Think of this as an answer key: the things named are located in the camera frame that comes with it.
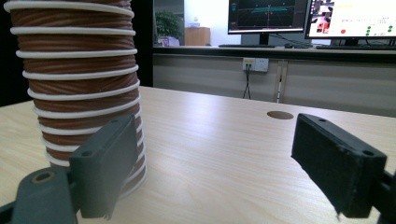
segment green plant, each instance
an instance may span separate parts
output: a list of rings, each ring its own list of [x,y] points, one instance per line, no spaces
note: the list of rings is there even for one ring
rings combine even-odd
[[[181,32],[179,24],[182,19],[169,11],[161,11],[155,13],[158,36],[172,36],[179,38]]]

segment keyboard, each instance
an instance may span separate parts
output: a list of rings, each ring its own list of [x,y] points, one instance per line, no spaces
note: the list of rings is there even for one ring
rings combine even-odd
[[[222,44],[219,45],[219,48],[274,49],[275,45]]]
[[[396,50],[396,46],[339,46],[339,45],[322,45],[317,49],[346,49],[346,50]]]

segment light wood tabletop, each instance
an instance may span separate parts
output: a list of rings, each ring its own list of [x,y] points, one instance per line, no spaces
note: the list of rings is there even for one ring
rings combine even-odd
[[[79,223],[339,223],[291,155],[296,117],[325,118],[388,155],[396,170],[396,119],[198,93],[139,88],[148,175],[113,218]],[[33,102],[0,108],[0,205],[48,167]],[[273,119],[269,111],[291,113]],[[339,217],[341,223],[376,223]]]

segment power outlet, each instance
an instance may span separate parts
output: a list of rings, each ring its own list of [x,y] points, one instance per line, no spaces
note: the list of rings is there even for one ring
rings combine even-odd
[[[258,58],[255,60],[254,71],[268,72],[268,59]]]
[[[254,71],[255,63],[256,60],[254,58],[244,58],[244,61],[242,61],[242,70],[248,70],[248,67],[250,66],[249,70]]]

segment computer monitor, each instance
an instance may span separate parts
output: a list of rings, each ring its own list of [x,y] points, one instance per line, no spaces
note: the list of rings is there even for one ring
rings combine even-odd
[[[302,33],[308,0],[229,0],[228,34]]]
[[[309,0],[305,38],[359,39],[396,38],[394,0]]]

